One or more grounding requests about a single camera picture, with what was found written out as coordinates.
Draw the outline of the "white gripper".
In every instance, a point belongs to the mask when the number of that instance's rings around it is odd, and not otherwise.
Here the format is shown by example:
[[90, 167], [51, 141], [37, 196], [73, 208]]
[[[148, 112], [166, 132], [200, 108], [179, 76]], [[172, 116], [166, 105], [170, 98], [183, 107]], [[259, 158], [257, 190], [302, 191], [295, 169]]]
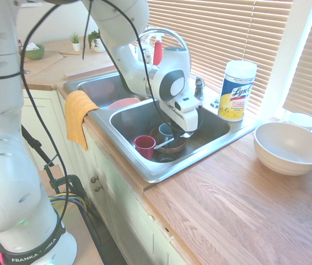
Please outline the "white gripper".
[[196, 108], [199, 106], [199, 102], [170, 102], [166, 106], [167, 115], [174, 121], [174, 123], [171, 123], [174, 138], [171, 145], [176, 146], [180, 138], [187, 139], [189, 137], [188, 132], [197, 130], [198, 112]]

